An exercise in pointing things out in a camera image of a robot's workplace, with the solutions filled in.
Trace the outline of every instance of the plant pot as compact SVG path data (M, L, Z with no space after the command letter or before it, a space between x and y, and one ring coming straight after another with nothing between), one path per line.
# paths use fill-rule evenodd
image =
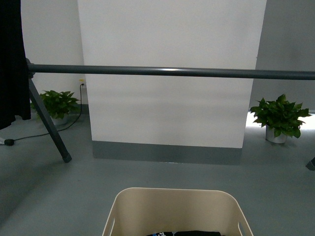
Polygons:
M278 137L275 137L275 129L269 129L269 126L266 125L266 140L271 141L275 144L284 144L287 139L287 135L281 134Z
M68 116L65 115L62 119L51 118L51 120L53 121L54 125L62 125L68 122Z

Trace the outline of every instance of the basket handle hole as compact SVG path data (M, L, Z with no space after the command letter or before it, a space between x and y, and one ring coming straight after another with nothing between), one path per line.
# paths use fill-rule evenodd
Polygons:
M113 229L114 229L114 225L115 225L115 218L113 219L111 225L112 225L112 226L110 227L110 231L109 231L109 233L107 234L107 236L111 236L111 235L112 235L112 232L113 232Z
M241 222L238 222L238 229L240 230L241 236L246 236L246 233Z

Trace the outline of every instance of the tripod leg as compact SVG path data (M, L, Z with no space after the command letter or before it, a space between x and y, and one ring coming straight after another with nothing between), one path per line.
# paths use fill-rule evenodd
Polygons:
M310 171L315 171L315 157L306 165L306 168Z
M32 103L34 104L41 120L43 121L44 125L46 126L46 129L48 130L51 138L55 142L56 147L58 148L61 156L63 157L63 161L65 163L68 163L72 160L69 152L67 151L54 123L52 122L50 115L41 99L41 97L38 94L38 91L33 83L32 80L29 80L30 83L30 98Z

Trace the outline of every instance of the green leaves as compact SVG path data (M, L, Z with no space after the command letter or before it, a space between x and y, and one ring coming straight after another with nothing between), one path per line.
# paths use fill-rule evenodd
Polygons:
M71 111L78 111L79 108L76 107L78 99L72 97L73 92L56 92L53 90L45 91L41 93L44 105L52 118L64 118L65 114L69 114Z
M251 113L257 119L256 123L261 123L261 127L268 125L275 129L275 137L286 134L290 137L299 138L301 136L300 126L304 123L299 117L309 117L309 109L302 109L302 103L288 102L285 94L282 94L276 101L266 101L262 98L259 106L251 107Z

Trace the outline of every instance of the black curtain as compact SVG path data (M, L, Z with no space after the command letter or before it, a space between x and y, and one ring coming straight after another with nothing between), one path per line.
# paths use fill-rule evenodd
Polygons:
M31 118L20 0L0 0L0 129Z

